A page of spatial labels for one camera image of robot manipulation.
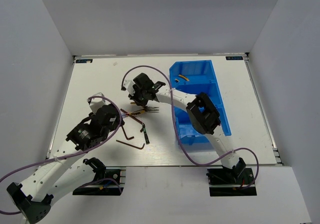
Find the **yellow pliers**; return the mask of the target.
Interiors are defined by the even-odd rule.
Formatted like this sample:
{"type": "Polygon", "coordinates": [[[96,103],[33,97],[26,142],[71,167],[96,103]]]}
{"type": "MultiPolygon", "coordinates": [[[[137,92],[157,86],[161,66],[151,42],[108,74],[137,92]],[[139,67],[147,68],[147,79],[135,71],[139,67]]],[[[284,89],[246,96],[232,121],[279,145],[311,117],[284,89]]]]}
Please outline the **yellow pliers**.
{"type": "Polygon", "coordinates": [[[177,78],[174,79],[174,81],[175,81],[176,83],[178,83],[178,82],[180,82],[180,81],[187,81],[187,82],[189,82],[190,80],[189,80],[189,78],[187,78],[186,76],[179,74],[179,75],[177,76],[177,78]]]}
{"type": "Polygon", "coordinates": [[[130,102],[130,105],[136,107],[135,109],[128,111],[133,116],[138,116],[145,113],[158,113],[160,109],[158,106],[138,106],[133,101],[130,102]]]}

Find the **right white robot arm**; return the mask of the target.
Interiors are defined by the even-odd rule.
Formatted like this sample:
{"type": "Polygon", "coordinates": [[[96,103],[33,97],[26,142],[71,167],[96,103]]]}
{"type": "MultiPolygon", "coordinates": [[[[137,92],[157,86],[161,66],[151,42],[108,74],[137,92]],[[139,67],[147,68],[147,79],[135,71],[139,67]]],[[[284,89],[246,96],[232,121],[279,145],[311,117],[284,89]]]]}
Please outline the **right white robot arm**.
{"type": "Polygon", "coordinates": [[[146,106],[148,101],[157,101],[184,111],[194,130],[204,135],[213,146],[226,172],[227,180],[238,183],[243,179],[246,164],[224,136],[220,126],[220,114],[206,93],[189,94],[161,81],[154,83],[145,73],[139,74],[133,80],[123,80],[121,85],[121,89],[128,91],[129,98],[138,106],[146,106]]]}

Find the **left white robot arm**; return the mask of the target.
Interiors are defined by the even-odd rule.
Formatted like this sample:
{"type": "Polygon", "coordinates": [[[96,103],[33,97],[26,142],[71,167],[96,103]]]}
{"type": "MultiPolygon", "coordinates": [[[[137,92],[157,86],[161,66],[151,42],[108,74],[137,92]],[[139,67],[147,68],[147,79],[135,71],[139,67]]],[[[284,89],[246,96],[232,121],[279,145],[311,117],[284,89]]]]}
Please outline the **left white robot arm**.
{"type": "Polygon", "coordinates": [[[38,223],[63,196],[78,187],[119,183],[107,175],[106,166],[96,157],[84,156],[108,139],[122,125],[122,116],[113,104],[92,106],[92,112],[69,134],[51,159],[20,183],[13,182],[7,192],[29,223],[38,223]]]}

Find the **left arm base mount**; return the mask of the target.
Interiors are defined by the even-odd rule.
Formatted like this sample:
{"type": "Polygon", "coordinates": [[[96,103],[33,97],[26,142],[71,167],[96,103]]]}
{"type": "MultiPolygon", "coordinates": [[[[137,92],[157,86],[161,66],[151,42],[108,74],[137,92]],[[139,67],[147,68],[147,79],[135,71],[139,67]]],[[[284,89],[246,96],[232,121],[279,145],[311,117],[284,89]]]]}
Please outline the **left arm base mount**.
{"type": "Polygon", "coordinates": [[[76,188],[73,195],[84,196],[120,196],[125,185],[125,168],[106,167],[100,160],[93,157],[85,159],[83,164],[89,166],[94,178],[88,184],[76,188]]]}

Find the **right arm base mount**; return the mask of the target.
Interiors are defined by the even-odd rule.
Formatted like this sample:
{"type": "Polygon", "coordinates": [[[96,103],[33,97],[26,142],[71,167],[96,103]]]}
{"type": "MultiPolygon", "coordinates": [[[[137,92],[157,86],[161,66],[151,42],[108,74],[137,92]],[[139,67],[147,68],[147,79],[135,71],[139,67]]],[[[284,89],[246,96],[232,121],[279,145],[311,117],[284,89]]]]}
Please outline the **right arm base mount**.
{"type": "Polygon", "coordinates": [[[234,179],[222,168],[207,169],[209,194],[211,197],[257,196],[254,175],[246,168],[238,179],[234,179]]]}

